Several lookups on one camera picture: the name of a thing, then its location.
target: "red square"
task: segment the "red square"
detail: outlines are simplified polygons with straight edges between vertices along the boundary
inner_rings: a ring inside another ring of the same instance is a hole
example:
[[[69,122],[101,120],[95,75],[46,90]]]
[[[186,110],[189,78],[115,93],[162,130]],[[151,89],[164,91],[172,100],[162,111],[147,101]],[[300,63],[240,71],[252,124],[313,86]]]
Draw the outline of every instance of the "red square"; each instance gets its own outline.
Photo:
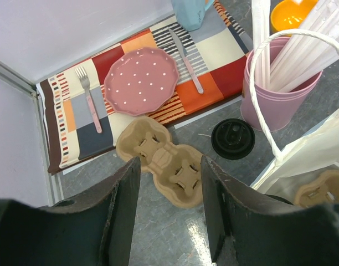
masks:
[[[247,57],[210,71],[215,83],[225,98],[240,94]]]
[[[123,55],[124,51],[119,45],[92,58],[93,63],[96,66],[100,85],[104,84],[104,79],[107,76],[110,67]]]

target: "yellow bowl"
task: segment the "yellow bowl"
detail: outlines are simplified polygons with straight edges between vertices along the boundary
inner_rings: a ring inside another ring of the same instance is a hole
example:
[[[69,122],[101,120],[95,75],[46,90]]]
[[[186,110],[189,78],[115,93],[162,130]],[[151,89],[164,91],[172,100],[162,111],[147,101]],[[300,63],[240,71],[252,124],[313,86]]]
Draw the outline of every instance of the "yellow bowl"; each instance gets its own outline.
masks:
[[[284,0],[277,4],[270,15],[273,33],[298,28],[316,3],[317,0],[303,0],[298,5],[292,0]]]

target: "pink cup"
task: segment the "pink cup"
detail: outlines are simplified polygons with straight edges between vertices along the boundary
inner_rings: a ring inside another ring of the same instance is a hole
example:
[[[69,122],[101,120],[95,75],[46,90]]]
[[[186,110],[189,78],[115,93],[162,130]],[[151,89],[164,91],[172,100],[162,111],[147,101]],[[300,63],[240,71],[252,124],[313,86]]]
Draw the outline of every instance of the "pink cup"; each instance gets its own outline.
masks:
[[[270,43],[271,62],[276,58],[288,40],[289,37],[279,37]],[[241,114],[243,119],[253,128],[261,130],[249,92],[249,69],[251,67],[252,58],[253,51],[248,55],[245,67]],[[322,72],[316,74],[289,93],[276,93],[255,85],[258,104],[270,131],[282,129],[290,122],[294,113],[296,113],[309,92],[314,89],[317,82],[320,80],[321,75]]]

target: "gray table surface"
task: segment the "gray table surface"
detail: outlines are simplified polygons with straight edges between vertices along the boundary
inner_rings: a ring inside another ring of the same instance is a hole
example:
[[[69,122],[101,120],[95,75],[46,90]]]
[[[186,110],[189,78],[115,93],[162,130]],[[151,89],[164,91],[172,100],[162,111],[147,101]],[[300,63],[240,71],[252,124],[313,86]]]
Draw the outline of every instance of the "gray table surface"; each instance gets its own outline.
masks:
[[[272,0],[272,6],[279,1]],[[252,36],[250,0],[221,0],[223,6]],[[291,123],[273,136],[280,148],[301,137],[307,130],[339,108],[339,62],[323,73],[318,86],[308,96]],[[241,118],[240,102],[174,130],[175,144],[189,144],[213,158],[227,173],[251,184],[273,159],[271,148],[262,132],[255,131],[253,151],[237,161],[218,156],[210,135],[220,121]],[[65,198],[73,196],[112,175],[124,162],[115,151],[91,161],[62,177]],[[203,205],[179,209],[155,188],[151,174],[141,175],[135,227],[130,254],[131,266],[212,265]]]

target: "pink plate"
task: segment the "pink plate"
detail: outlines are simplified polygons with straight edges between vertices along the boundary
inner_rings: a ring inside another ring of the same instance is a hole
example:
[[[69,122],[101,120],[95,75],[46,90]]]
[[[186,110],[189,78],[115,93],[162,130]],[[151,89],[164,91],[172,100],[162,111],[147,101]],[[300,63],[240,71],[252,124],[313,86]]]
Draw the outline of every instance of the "pink plate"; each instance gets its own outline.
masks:
[[[174,93],[179,73],[165,51],[144,47],[131,51],[110,68],[105,99],[114,111],[132,116],[154,112]]]

